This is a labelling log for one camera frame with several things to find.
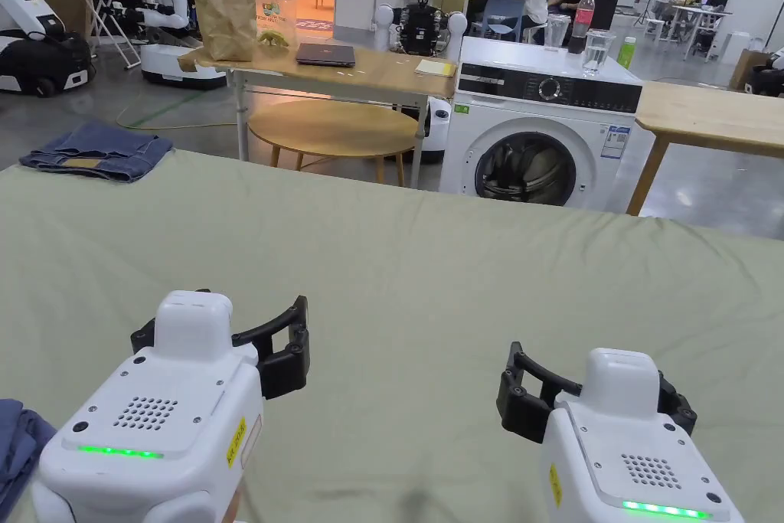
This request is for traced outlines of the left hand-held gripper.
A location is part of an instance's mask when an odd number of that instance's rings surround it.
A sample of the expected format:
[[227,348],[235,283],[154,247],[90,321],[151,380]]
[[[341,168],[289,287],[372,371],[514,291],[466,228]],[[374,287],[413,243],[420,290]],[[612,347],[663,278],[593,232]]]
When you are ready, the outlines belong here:
[[263,398],[306,386],[308,300],[232,335],[231,301],[174,291],[127,358],[43,449],[39,522],[221,522],[263,424]]

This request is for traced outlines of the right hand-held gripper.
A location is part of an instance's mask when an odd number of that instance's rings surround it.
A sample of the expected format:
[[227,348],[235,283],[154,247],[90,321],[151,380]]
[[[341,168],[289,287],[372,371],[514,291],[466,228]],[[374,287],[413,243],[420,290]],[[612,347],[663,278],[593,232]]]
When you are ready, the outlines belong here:
[[543,444],[551,522],[743,520],[690,438],[697,414],[648,355],[593,349],[582,386],[512,342],[496,407],[505,430]]

